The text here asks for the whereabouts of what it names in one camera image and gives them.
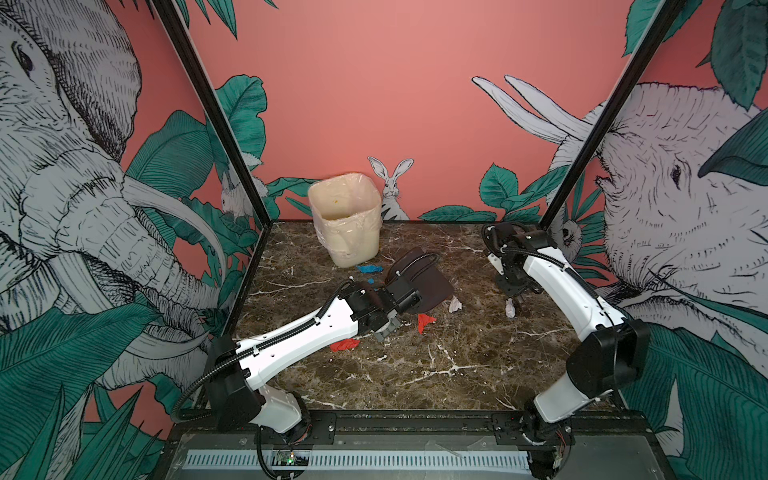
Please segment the white paper scrap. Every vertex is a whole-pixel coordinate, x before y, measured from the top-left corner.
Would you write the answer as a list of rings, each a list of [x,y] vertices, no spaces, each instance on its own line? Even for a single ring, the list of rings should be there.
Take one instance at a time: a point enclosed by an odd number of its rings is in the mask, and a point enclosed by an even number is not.
[[[506,300],[505,304],[505,315],[508,319],[514,319],[516,317],[516,308],[514,301],[509,298]]]
[[[449,307],[448,307],[448,311],[450,313],[455,313],[455,312],[458,312],[458,311],[460,311],[462,309],[463,309],[462,302],[456,296],[454,296],[451,299],[451,301],[450,301],[450,304],[449,304]]]

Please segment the red paper scrap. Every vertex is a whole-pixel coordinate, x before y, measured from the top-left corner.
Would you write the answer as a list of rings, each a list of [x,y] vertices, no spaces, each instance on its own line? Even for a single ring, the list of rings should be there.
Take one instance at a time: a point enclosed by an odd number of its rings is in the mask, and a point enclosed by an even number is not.
[[[436,319],[430,315],[420,313],[417,316],[417,330],[420,335],[423,335],[425,333],[425,328],[427,325],[430,325],[434,323]]]
[[[330,349],[333,352],[352,350],[357,348],[359,344],[360,344],[360,341],[357,339],[346,339],[346,340],[338,341],[331,344]]]

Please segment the dark brown dustpan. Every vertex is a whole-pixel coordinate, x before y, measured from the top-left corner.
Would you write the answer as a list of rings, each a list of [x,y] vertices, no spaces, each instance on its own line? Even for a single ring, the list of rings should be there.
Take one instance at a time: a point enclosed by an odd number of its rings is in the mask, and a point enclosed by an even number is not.
[[[385,279],[385,290],[399,313],[426,313],[454,295],[451,282],[438,269],[440,255],[414,247],[398,259]]]

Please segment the brown hand brush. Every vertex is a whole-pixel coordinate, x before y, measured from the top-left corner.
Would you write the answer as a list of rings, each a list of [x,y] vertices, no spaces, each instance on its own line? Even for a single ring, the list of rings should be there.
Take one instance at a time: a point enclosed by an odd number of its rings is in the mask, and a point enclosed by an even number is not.
[[[522,307],[521,301],[520,301],[520,299],[518,297],[512,297],[511,299],[514,301],[514,304],[515,304],[515,308],[516,308],[516,317],[515,318],[517,318],[517,317],[522,315],[523,307]]]

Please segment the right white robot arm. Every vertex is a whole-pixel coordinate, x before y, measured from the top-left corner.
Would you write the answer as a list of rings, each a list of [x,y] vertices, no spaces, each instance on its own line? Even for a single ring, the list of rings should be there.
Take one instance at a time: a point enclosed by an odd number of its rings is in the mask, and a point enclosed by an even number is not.
[[[547,293],[580,340],[566,372],[533,398],[521,419],[526,440],[543,445],[574,413],[642,378],[650,328],[600,296],[547,232],[504,222],[485,226],[482,238],[499,288],[509,297]]]

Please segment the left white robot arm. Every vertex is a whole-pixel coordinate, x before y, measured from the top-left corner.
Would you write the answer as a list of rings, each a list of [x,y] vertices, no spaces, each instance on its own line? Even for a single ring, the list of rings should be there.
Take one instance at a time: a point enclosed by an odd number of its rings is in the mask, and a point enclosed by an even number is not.
[[[378,288],[348,279],[320,308],[288,325],[245,340],[217,340],[204,380],[217,430],[254,424],[272,430],[287,444],[303,441],[312,424],[305,403],[268,382],[332,344],[368,333],[387,336],[399,325],[396,317],[414,310],[422,299],[404,278]]]

